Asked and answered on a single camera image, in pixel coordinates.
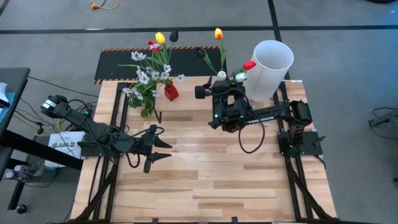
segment red flower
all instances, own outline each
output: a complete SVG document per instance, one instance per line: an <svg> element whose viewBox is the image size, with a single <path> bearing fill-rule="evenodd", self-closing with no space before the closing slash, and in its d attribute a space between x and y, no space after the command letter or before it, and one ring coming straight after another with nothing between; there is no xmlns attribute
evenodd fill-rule
<svg viewBox="0 0 398 224"><path fill-rule="evenodd" d="M158 52L160 50L159 44L154 41L148 41L148 46L152 52Z"/></svg>
<svg viewBox="0 0 398 224"><path fill-rule="evenodd" d="M243 68L244 68L245 70L250 70L250 69L252 69L254 66L256 66L256 63L253 62L253 61L248 61L248 62L246 62L246 63L243 64Z"/></svg>

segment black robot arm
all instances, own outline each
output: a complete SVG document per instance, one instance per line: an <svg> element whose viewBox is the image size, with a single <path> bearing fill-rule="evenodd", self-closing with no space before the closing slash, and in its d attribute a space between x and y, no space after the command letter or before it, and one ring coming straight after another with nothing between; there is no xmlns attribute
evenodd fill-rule
<svg viewBox="0 0 398 224"><path fill-rule="evenodd" d="M49 96L40 108L43 114L51 118L65 119L89 133L102 148L105 155L115 157L115 155L133 153L146 156L145 173L150 171L150 166L155 161L171 156L170 154L152 153L153 146L172 148L172 146L160 140L159 134L156 133L157 129L163 130L163 128L153 124L149 129L130 136L126 133L120 133L120 129L116 126L93 121L91 118L71 108L68 104L69 102L64 96L55 95ZM140 133L144 134L141 137L135 137Z"/></svg>

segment concrete floor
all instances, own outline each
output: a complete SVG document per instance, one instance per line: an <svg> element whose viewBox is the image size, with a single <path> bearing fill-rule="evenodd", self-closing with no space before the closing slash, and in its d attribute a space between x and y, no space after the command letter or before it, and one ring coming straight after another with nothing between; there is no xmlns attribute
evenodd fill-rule
<svg viewBox="0 0 398 224"><path fill-rule="evenodd" d="M120 0L115 11L92 11L90 2L10 1L0 16L0 31L272 25L265 0ZM363 0L274 2L280 26L398 25L398 4ZM107 6L113 4L108 0ZM282 31L281 35L295 54L290 77L304 81L315 126L326 136L322 148L338 216L396 223L398 189L392 178L398 177L397 141L373 135L368 120L373 118L372 109L398 105L398 30L296 30ZM249 59L258 42L275 38L273 31L228 31L224 36L229 71ZM216 45L212 37L212 32L181 32L178 45ZM100 87L92 81L100 50L144 47L153 38L152 32L3 34L0 67L29 67L33 77L96 95ZM39 111L50 94L96 100L35 80L29 80L23 99ZM18 107L29 109L22 102ZM12 120L9 129L28 138L35 134L18 120ZM377 131L396 134L389 125ZM17 152L15 156L23 157ZM78 176L72 172L70 181L56 182L47 189L25 188L20 202L30 210L23 215L6 210L15 183L2 181L2 223L62 222L75 196Z"/></svg>

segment red vase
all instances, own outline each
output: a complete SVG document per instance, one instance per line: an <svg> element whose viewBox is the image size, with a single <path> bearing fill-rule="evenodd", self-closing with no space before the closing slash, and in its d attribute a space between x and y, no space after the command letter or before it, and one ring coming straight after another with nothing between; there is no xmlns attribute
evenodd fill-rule
<svg viewBox="0 0 398 224"><path fill-rule="evenodd" d="M168 86L164 87L164 95L170 100L173 101L176 99L178 95L178 91L176 87L173 85L173 82L170 81Z"/></svg>

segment white cylinder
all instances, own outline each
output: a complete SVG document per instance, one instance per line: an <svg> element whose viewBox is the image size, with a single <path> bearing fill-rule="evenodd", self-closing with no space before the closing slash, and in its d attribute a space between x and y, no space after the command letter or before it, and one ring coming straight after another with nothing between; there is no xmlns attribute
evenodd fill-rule
<svg viewBox="0 0 398 224"><path fill-rule="evenodd" d="M282 42L265 40L254 48L251 60L256 66L248 70L243 83L246 95L254 101L268 101L293 64L293 52Z"/></svg>

